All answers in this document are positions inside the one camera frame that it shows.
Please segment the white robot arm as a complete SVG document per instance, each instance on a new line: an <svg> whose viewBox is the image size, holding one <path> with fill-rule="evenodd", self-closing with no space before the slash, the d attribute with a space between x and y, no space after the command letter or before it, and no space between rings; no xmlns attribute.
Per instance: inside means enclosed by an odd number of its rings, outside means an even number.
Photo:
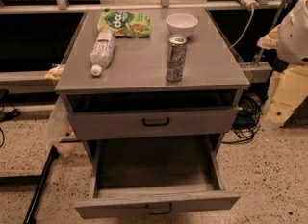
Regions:
<svg viewBox="0 0 308 224"><path fill-rule="evenodd" d="M298 0L282 22L261 37L257 46L275 49L288 64L269 82L265 120L283 126L308 97L308 0Z"/></svg>

